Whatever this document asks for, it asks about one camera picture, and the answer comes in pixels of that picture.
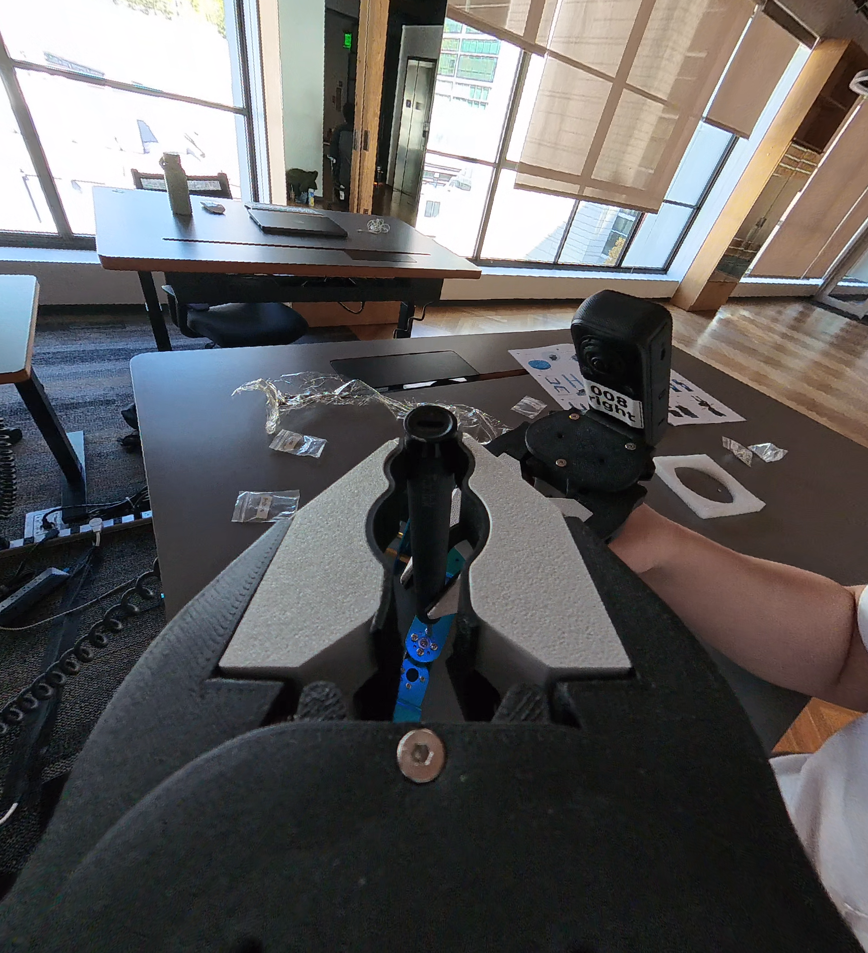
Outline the blue metal robot part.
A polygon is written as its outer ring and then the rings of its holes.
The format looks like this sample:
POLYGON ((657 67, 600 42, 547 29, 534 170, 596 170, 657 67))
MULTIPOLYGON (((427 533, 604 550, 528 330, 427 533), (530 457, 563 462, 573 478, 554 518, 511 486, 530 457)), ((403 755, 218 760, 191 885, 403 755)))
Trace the blue metal robot part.
POLYGON ((455 614, 424 621, 415 613, 410 521, 403 524, 393 565, 393 593, 403 646, 393 722, 418 723, 433 664, 444 654, 455 614))

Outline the dark grey desk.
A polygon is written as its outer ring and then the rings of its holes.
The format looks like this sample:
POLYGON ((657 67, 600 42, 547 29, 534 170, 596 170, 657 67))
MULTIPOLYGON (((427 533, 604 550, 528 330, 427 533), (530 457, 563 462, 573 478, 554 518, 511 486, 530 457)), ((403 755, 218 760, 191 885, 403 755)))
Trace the dark grey desk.
MULTIPOLYGON (((154 778, 222 748, 231 764, 237 764, 236 752, 244 761, 271 752, 292 774, 391 776, 410 785, 395 765, 395 750, 416 723, 360 716, 330 681, 297 688, 219 670, 298 512, 383 443, 400 437, 405 443, 402 421, 382 407, 312 408, 303 412, 304 423, 326 435, 323 458, 276 461, 263 396, 230 392, 249 375, 282 367, 286 360, 273 348, 133 359, 168 623, 121 685, 94 741, 102 739, 103 728, 119 729, 118 753, 154 778), (240 492, 288 490, 299 491, 291 521, 232 522, 240 492)), ((467 488, 472 458, 463 437, 457 437, 460 513, 450 531, 473 545, 474 556, 488 522, 467 488)), ((528 484, 546 497, 562 496, 545 483, 528 484)), ((464 774, 497 780, 501 770, 578 770, 581 757, 594 754, 607 764, 631 758, 646 772, 657 772, 661 759, 678 769, 705 755, 714 765, 728 758, 768 765, 764 746, 784 732, 799 699, 733 663, 721 671, 586 522, 566 521, 632 673, 495 689, 475 671, 455 677, 455 636, 448 637, 449 659, 435 674, 441 681, 435 681, 429 715, 445 758, 437 781, 444 785, 464 774)))

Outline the dark power strip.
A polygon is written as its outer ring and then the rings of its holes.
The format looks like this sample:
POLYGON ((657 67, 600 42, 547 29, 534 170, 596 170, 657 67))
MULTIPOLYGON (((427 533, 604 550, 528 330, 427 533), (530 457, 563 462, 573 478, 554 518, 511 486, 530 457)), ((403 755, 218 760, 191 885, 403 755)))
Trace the dark power strip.
POLYGON ((68 570, 48 567, 0 602, 0 626, 8 625, 31 611, 38 602, 60 589, 70 579, 68 570))

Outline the wooden chair back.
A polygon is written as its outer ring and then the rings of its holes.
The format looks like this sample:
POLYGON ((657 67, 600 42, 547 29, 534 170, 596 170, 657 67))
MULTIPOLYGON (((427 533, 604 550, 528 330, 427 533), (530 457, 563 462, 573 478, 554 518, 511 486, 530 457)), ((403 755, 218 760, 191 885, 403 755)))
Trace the wooden chair back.
MULTIPOLYGON (((167 185, 164 173, 145 173, 131 170, 134 187, 138 190, 165 193, 167 185)), ((226 173, 216 175, 187 175, 188 191, 191 196, 213 197, 214 199, 232 199, 233 194, 226 173)))

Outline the large window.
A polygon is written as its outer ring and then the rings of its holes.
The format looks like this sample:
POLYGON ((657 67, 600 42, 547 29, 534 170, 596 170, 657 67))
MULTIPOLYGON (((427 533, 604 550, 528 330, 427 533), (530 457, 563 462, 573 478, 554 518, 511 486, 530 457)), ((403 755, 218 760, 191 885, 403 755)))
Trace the large window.
POLYGON ((445 20, 417 229, 481 266, 666 272, 737 136, 702 120, 653 212, 518 190, 542 72, 540 56, 445 20))
POLYGON ((0 1, 0 245, 89 248, 93 189, 226 173, 258 194, 244 2, 0 1))

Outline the metal elevator door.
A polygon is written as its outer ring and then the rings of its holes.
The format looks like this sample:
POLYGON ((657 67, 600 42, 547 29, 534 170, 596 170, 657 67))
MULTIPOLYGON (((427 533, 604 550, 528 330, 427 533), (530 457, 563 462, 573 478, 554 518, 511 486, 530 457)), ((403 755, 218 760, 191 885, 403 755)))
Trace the metal elevator door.
POLYGON ((389 165, 390 184, 402 197, 416 199, 419 196, 436 75, 435 59, 407 59, 393 136, 394 158, 389 165))

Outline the closed dark laptop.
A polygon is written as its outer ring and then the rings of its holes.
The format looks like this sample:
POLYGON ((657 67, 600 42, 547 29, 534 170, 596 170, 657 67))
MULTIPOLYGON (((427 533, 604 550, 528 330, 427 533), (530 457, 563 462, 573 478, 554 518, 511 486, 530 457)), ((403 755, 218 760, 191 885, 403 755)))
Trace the closed dark laptop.
POLYGON ((244 204, 249 219, 261 232, 273 235, 329 237, 345 240, 348 232, 329 216, 303 209, 292 210, 261 204, 244 204))

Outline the black office chair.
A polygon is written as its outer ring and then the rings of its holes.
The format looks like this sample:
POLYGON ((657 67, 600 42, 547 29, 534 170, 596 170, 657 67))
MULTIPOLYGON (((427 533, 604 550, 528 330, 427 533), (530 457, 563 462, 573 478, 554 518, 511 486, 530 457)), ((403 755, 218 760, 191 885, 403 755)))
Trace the black office chair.
POLYGON ((284 303, 185 304, 179 302, 172 287, 165 285, 163 291, 181 333, 219 348, 293 344, 310 329, 304 316, 284 303))

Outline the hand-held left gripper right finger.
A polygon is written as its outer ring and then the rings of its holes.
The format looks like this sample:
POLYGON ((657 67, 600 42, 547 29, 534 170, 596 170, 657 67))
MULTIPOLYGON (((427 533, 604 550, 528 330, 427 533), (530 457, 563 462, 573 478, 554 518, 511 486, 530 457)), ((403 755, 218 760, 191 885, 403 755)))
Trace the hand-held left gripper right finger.
POLYGON ((486 510, 455 626, 455 677, 495 689, 517 683, 624 678, 632 663, 558 501, 523 480, 510 458, 470 436, 467 488, 486 510))

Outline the white foam pad with hole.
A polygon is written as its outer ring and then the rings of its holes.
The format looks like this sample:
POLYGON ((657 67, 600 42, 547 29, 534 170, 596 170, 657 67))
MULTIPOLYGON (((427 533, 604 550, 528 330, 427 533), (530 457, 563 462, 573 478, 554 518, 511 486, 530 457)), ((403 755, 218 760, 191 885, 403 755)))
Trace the white foam pad with hole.
POLYGON ((751 515, 760 512, 765 502, 740 484, 715 460, 706 455, 666 456, 654 458, 654 468, 659 479, 678 498, 702 519, 751 515), (694 470, 713 478, 727 491, 729 499, 711 498, 688 488, 679 471, 694 470))

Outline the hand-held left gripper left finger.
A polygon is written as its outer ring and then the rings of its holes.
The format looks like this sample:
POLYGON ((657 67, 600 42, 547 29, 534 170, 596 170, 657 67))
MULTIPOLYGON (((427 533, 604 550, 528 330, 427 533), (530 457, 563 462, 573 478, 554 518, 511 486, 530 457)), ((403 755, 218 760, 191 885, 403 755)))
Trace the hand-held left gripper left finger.
POLYGON ((393 713, 404 644, 390 615, 391 561, 406 517, 383 443, 294 518, 218 663, 232 677, 297 688, 330 681, 360 716, 393 713))

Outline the printed instruction sheet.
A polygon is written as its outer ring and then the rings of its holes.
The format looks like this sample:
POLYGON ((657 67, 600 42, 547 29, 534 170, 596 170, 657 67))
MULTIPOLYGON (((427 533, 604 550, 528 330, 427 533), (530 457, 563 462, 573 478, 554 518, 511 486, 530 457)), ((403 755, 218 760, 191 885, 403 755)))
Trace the printed instruction sheet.
MULTIPOLYGON (((603 411, 619 422, 643 429, 643 403, 622 397, 603 384, 588 391, 571 344, 515 349, 509 353, 563 409, 603 411)), ((672 373, 668 389, 672 426, 734 423, 745 418, 685 377, 672 373)))

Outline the crumpled clear plastic wrap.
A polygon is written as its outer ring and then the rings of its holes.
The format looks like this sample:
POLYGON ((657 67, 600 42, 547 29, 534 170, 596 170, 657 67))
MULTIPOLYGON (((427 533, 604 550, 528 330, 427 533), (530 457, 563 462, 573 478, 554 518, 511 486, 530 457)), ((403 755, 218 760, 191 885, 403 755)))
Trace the crumpled clear plastic wrap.
POLYGON ((266 400, 265 431, 275 435, 287 428, 289 417, 300 411, 319 408, 382 407, 396 420, 404 421, 407 414, 422 404, 435 404, 450 411, 464 435, 470 435, 480 444, 510 432, 513 428, 494 415, 465 403, 452 403, 444 398, 426 398, 421 389, 380 392, 371 385, 342 375, 323 375, 317 372, 298 372, 276 378, 258 378, 243 383, 231 394, 257 392, 266 400))

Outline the person's right forearm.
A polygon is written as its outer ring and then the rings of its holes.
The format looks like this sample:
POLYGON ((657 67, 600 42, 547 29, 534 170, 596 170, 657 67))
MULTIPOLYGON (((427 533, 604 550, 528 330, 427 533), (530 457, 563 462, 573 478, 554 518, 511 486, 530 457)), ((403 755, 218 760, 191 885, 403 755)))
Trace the person's right forearm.
POLYGON ((713 649, 773 685, 868 711, 865 586, 739 554, 642 505, 611 551, 713 649))

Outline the black cylindrical tube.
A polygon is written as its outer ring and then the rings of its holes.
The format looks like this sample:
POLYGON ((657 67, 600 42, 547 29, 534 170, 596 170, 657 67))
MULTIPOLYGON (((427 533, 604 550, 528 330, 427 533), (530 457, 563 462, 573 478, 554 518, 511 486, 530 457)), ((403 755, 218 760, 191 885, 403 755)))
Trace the black cylindrical tube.
POLYGON ((447 576, 459 431, 451 411, 434 404, 416 406, 407 414, 404 429, 413 592, 416 615, 428 622, 447 576))

